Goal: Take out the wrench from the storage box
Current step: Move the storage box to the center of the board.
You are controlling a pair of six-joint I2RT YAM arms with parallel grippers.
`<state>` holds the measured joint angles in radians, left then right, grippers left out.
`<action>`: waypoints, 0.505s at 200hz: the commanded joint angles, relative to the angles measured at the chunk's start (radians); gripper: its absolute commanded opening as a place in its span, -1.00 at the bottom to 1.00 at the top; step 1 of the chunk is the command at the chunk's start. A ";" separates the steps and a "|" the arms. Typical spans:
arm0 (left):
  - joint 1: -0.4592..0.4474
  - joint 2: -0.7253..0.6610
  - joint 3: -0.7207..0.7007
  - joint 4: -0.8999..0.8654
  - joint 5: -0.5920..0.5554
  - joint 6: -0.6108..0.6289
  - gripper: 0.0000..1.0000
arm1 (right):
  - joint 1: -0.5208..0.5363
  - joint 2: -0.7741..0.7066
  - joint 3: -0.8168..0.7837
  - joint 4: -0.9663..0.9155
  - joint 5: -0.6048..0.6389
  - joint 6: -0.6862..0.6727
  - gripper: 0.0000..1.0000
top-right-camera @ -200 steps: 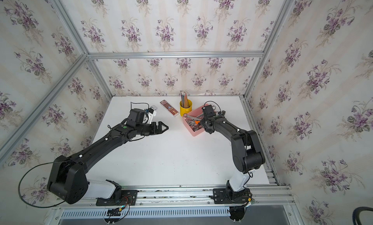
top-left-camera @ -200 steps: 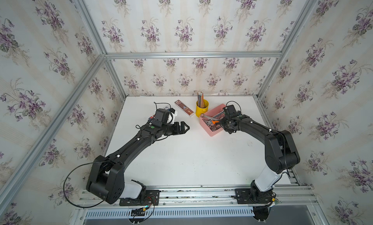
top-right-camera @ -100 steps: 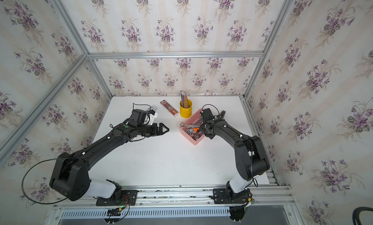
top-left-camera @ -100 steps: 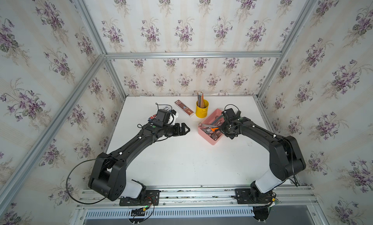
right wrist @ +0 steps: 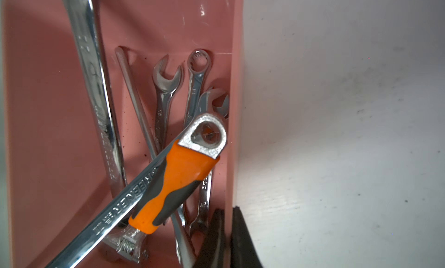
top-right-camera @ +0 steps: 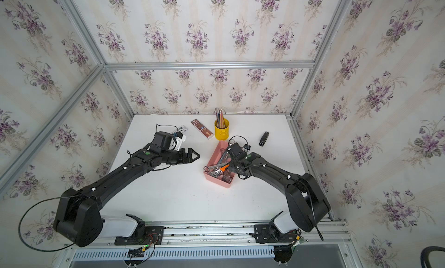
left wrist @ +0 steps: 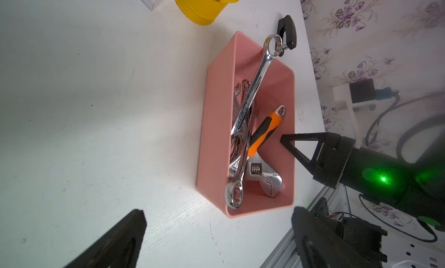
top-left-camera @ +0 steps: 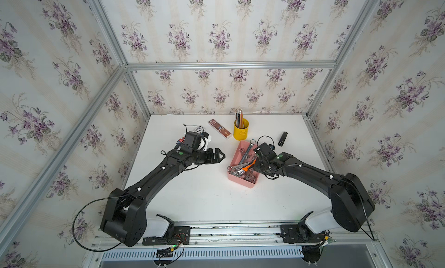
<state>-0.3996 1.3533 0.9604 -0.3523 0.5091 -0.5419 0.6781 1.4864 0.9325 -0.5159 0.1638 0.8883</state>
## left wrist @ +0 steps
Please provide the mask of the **orange handled adjustable wrench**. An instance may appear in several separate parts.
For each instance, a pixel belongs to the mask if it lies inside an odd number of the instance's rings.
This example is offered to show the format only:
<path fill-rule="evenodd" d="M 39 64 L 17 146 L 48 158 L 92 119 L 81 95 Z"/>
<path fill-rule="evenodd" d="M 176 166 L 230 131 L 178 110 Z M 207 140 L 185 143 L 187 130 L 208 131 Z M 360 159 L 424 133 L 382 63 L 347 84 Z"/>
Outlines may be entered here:
<path fill-rule="evenodd" d="M 270 139 L 281 124 L 286 113 L 284 105 L 278 105 L 258 126 L 250 139 L 245 180 L 258 182 L 269 197 L 275 197 L 281 190 L 282 177 L 270 164 L 270 153 L 261 147 Z"/>

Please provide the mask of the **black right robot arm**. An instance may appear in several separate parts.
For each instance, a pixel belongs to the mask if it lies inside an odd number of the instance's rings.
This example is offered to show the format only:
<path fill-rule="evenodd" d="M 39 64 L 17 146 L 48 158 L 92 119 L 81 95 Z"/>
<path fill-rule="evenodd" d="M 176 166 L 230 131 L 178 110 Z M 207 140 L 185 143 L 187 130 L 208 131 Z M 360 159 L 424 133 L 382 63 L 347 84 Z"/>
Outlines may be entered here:
<path fill-rule="evenodd" d="M 342 184 L 360 192 L 360 201 L 384 203 L 415 218 L 438 241 L 445 229 L 445 136 L 441 134 L 415 163 L 405 161 L 404 145 L 417 134 L 445 123 L 443 114 L 407 130 L 396 157 L 356 148 L 355 140 L 332 132 L 284 134 L 280 143 L 329 188 Z"/>

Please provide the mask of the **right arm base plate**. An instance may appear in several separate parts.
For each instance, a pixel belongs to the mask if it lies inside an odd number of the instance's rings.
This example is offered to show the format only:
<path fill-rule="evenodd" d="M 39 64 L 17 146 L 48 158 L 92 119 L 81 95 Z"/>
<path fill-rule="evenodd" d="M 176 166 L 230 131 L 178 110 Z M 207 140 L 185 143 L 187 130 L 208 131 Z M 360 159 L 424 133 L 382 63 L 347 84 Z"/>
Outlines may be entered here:
<path fill-rule="evenodd" d="M 372 267 L 381 268 L 387 262 L 387 256 L 381 252 L 381 242 L 388 232 L 381 227 L 347 212 L 331 213 L 324 197 L 315 204 L 311 212 Z"/>

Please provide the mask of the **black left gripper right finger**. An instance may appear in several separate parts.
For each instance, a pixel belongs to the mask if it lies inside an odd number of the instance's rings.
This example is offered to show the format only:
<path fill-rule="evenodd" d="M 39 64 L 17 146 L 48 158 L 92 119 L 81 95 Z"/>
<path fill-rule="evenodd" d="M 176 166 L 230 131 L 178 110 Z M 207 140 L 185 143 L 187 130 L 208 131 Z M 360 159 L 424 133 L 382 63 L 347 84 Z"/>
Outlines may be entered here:
<path fill-rule="evenodd" d="M 304 268 L 370 268 L 372 265 L 345 243 L 322 218 L 295 207 L 292 228 L 297 253 Z"/>

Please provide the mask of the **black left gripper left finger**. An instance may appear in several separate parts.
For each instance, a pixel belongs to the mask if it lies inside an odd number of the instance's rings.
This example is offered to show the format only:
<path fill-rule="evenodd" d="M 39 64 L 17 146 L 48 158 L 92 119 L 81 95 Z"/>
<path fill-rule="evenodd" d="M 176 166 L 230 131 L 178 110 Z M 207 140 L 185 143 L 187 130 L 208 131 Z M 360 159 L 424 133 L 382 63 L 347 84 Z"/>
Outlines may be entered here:
<path fill-rule="evenodd" d="M 147 227 L 144 211 L 134 209 L 68 268 L 135 268 Z"/>

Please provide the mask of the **long silver combination wrench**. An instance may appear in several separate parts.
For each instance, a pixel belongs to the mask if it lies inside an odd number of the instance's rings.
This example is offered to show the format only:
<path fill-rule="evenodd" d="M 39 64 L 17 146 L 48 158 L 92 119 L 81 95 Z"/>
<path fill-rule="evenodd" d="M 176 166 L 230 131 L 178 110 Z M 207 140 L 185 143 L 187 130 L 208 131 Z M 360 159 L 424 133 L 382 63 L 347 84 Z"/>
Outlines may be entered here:
<path fill-rule="evenodd" d="M 244 100 L 239 107 L 239 113 L 233 122 L 231 138 L 233 141 L 240 141 L 242 148 L 229 164 L 229 171 L 233 174 L 233 177 L 226 186 L 226 203 L 232 209 L 238 209 L 243 201 L 243 176 L 245 174 L 248 149 L 250 146 L 254 99 L 270 64 L 280 55 L 282 45 L 283 40 L 277 34 L 270 35 L 266 38 L 263 46 L 263 58 L 249 90 L 245 92 Z"/>

